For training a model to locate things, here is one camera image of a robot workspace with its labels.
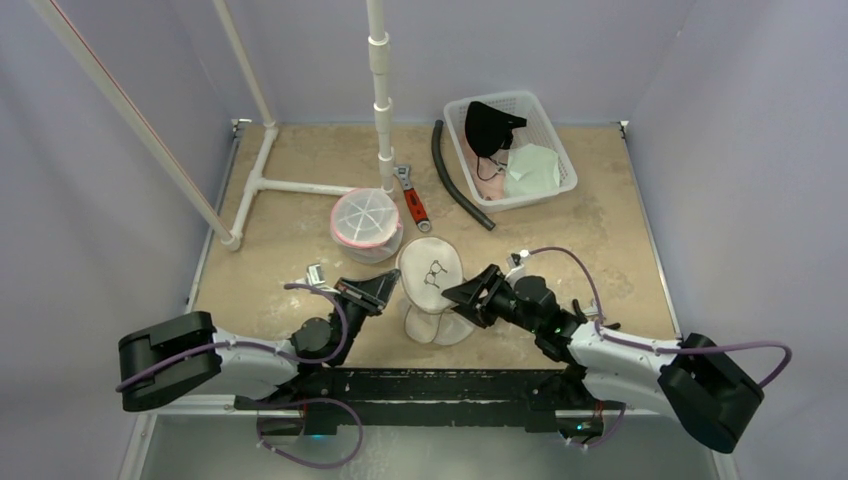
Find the black tube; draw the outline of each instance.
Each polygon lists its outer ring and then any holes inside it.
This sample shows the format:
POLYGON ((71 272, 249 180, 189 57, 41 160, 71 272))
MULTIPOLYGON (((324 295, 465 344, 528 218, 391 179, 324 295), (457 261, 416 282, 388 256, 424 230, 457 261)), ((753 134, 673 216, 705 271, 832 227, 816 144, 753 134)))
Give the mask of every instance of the black tube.
POLYGON ((441 120, 436 120, 436 125, 433 127, 433 140, 431 142, 431 149, 433 151, 433 163, 436 165, 436 171, 439 173, 439 179, 442 181, 442 185, 445 186, 445 190, 448 191, 451 197, 456 200, 456 203, 459 204, 469 215, 471 215, 474 220, 480 222, 480 225, 486 230, 491 231, 495 228, 495 222, 492 221, 491 218, 487 217, 485 213, 481 212, 476 205, 471 203, 470 200, 465 198, 462 192, 456 188, 456 185, 453 184, 453 181, 450 179, 450 175, 448 175, 448 169, 445 167, 445 159, 442 158, 442 127, 445 122, 441 120))

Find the white plastic basket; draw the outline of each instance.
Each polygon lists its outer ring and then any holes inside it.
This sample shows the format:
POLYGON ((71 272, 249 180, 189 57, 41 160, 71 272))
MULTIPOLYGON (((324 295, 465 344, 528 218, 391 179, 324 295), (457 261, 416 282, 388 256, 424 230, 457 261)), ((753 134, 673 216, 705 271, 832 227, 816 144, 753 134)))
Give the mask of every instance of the white plastic basket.
POLYGON ((571 160, 568 158, 568 154, 565 153, 565 148, 562 146, 562 142, 559 140, 554 126, 551 125, 548 115, 542 108, 542 104, 539 103, 539 99, 530 92, 494 93, 450 102, 445 105, 445 123, 448 125, 448 131, 450 131, 451 138, 453 139, 453 146, 456 148, 457 156, 459 156, 459 163, 462 165, 462 171, 465 173, 465 180, 471 188, 471 196, 474 197, 474 202, 479 205, 480 210, 486 213, 500 212, 501 210, 509 210, 511 208, 544 202, 577 186, 577 173, 571 165, 571 160), (527 119, 526 127, 516 128, 512 131, 514 139, 511 148, 535 143, 536 145, 556 151, 559 154, 560 186, 558 189, 536 195, 510 197, 502 200, 485 200, 480 196, 480 192, 474 185, 474 179, 472 177, 476 173, 468 168, 469 160, 473 162, 476 158, 466 158, 463 154, 461 144, 465 140, 465 116, 468 113, 468 105, 473 101, 482 102, 502 112, 527 119))

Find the gray floor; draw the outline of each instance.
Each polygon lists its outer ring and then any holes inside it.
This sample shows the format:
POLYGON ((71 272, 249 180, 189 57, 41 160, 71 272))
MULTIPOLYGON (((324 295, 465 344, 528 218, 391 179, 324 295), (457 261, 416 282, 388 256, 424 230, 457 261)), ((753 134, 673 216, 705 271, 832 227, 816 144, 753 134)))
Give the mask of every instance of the gray floor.
MULTIPOLYGON (((256 448, 255 420, 160 417, 144 479, 680 479, 713 480, 710 452, 660 417, 625 418, 607 444, 584 455, 556 434, 520 428, 367 427, 357 458, 341 469, 310 470, 256 448)), ((349 451, 356 429, 303 437, 288 451, 332 461, 349 451)))

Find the adjustable wrench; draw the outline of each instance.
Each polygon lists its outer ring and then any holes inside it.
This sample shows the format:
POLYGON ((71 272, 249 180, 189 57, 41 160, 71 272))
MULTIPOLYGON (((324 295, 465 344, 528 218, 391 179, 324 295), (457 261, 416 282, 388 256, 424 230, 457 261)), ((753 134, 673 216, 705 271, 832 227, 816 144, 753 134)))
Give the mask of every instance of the adjustable wrench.
POLYGON ((409 165, 395 166, 395 176, 400 180, 400 187, 403 189, 403 196, 406 198, 406 206, 409 207, 409 213, 412 214, 412 220, 418 226, 418 230, 429 232, 432 225, 430 219, 427 218, 427 211, 424 210, 424 204, 415 193, 415 188, 412 187, 412 181, 409 179, 409 172, 412 167, 409 165))

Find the gray wall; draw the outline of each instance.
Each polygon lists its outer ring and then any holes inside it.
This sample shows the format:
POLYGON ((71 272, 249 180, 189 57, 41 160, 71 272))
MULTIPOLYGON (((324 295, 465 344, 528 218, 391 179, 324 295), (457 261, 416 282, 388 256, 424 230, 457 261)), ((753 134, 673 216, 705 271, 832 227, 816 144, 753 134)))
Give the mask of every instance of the gray wall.
MULTIPOLYGON (((234 117, 259 118, 211 2, 173 0, 234 117)), ((528 89, 556 122, 629 118, 694 0, 386 0, 398 121, 528 89)), ((287 122, 373 121, 365 2, 230 0, 287 122)))
MULTIPOLYGON (((681 326, 795 350, 742 478, 842 479, 848 3, 702 0, 629 130, 681 326)), ((762 378, 777 352, 736 355, 762 378)))
MULTIPOLYGON (((170 4, 60 3, 214 196, 229 120, 170 4)), ((0 169, 0 476, 115 478, 117 341, 181 311, 206 227, 23 1, 0 7, 0 169)))

